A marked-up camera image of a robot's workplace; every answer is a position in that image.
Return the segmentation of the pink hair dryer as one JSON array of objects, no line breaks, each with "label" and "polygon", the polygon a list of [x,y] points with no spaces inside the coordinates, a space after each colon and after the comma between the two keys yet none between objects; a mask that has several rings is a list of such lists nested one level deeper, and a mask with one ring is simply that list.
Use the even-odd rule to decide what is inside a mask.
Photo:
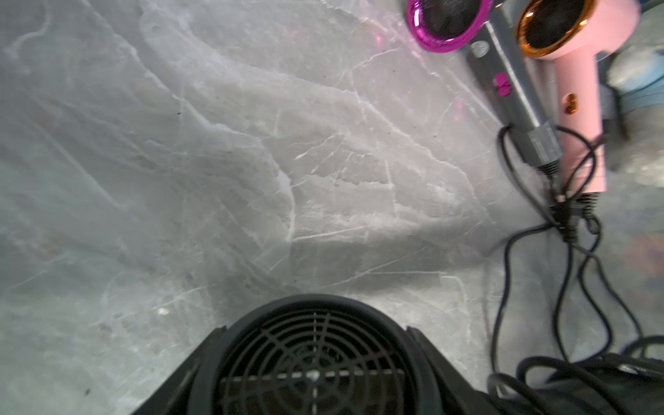
[{"label": "pink hair dryer", "polygon": [[516,24],[523,55],[554,66],[565,195],[606,190],[597,60],[626,43],[640,15],[632,0],[531,1]]}]

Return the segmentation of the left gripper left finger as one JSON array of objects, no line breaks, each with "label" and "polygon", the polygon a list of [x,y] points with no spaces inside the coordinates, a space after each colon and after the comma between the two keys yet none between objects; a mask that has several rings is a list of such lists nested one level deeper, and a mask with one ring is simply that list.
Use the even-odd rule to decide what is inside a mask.
[{"label": "left gripper left finger", "polygon": [[132,415],[185,415],[195,377],[226,331],[226,326],[215,328]]}]

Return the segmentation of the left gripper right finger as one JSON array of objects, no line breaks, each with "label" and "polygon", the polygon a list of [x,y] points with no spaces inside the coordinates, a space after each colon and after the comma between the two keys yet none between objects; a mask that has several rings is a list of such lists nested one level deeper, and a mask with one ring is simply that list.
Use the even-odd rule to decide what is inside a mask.
[{"label": "left gripper right finger", "polygon": [[489,415],[493,413],[493,406],[486,397],[463,378],[421,330],[408,327],[406,332],[423,350],[435,373],[444,414]]}]

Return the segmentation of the white teddy bear blue shirt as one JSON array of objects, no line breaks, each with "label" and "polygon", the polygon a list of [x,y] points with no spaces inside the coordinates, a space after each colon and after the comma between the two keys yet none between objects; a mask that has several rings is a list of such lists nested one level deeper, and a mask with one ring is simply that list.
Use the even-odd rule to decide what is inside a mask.
[{"label": "white teddy bear blue shirt", "polygon": [[607,140],[607,165],[642,185],[663,186],[663,42],[633,41],[607,72],[621,131]]}]

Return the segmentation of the dark grey hair dryer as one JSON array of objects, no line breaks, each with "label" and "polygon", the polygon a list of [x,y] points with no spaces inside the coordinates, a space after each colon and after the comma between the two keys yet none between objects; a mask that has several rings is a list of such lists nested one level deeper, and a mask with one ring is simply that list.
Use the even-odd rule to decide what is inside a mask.
[{"label": "dark grey hair dryer", "polygon": [[489,0],[407,3],[406,20],[425,50],[464,50],[475,77],[491,97],[524,163],[554,178],[562,147],[527,72],[522,52],[500,6]]},{"label": "dark grey hair dryer", "polygon": [[[187,413],[444,414],[435,373],[407,328],[345,297],[269,303],[214,345]],[[534,356],[473,388],[492,414],[660,414],[663,364],[627,354],[583,363]]]}]

